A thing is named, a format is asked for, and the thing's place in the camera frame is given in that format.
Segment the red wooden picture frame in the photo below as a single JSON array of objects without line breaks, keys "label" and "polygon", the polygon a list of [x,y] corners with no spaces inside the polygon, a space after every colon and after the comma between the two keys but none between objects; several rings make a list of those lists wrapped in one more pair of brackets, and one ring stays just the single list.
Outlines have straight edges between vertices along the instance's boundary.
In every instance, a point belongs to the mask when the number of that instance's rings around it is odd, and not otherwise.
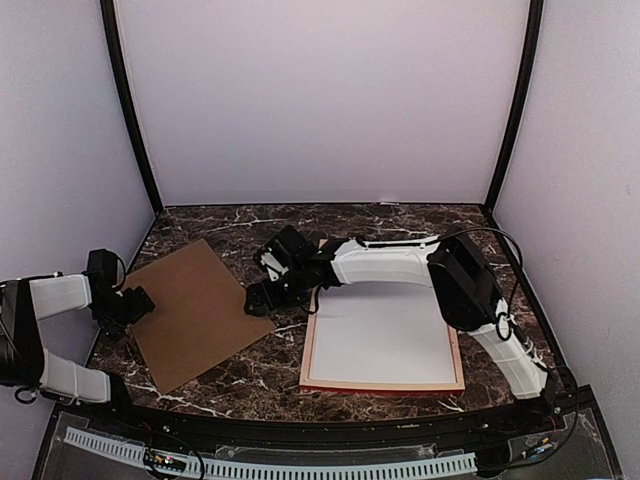
[{"label": "red wooden picture frame", "polygon": [[458,334],[442,318],[427,257],[431,239],[380,248],[345,243],[340,286],[319,295],[308,319],[304,389],[385,394],[464,390]]}]

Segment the brown cardboard backing board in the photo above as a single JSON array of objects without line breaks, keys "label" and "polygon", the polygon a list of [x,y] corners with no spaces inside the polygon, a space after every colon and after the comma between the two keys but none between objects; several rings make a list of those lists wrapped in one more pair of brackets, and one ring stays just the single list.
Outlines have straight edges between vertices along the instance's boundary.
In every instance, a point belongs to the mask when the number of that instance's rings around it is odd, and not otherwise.
[{"label": "brown cardboard backing board", "polygon": [[203,239],[138,269],[127,285],[155,304],[131,331],[162,395],[275,330],[244,312],[244,289]]}]

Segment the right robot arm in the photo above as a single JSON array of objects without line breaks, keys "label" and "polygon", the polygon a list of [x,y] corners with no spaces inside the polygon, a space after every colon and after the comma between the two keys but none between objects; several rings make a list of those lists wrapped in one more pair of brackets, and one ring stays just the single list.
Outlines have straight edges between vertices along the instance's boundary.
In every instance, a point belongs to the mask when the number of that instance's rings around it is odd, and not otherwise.
[{"label": "right robot arm", "polygon": [[321,290],[367,282],[431,287],[444,322],[474,338],[523,401],[510,413],[521,434],[534,432],[549,416],[544,398],[554,381],[534,342],[517,325],[511,296],[504,295],[488,260],[452,225],[440,236],[402,241],[331,238],[316,245],[286,226],[254,255],[266,278],[245,290],[244,311],[264,317],[276,310],[317,301]]}]

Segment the canyon photo print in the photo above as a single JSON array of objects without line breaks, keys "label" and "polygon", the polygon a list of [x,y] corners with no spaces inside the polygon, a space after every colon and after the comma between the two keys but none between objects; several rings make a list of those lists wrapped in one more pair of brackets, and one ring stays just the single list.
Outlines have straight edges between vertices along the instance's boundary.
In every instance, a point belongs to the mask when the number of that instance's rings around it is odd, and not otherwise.
[{"label": "canyon photo print", "polygon": [[308,320],[299,384],[366,392],[465,388],[456,331],[434,290],[409,283],[358,283],[319,297]]}]

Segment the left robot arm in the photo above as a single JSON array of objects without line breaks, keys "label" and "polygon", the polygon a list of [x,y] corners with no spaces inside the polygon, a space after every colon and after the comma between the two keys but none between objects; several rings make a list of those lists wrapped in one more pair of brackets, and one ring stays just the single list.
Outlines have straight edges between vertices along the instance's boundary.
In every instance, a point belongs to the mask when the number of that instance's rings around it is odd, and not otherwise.
[{"label": "left robot arm", "polygon": [[120,375],[88,368],[49,345],[56,320],[90,313],[102,332],[119,340],[155,310],[138,286],[119,289],[102,273],[23,277],[1,283],[1,384],[23,405],[40,396],[102,408],[101,417],[120,436],[141,427],[140,412]]}]

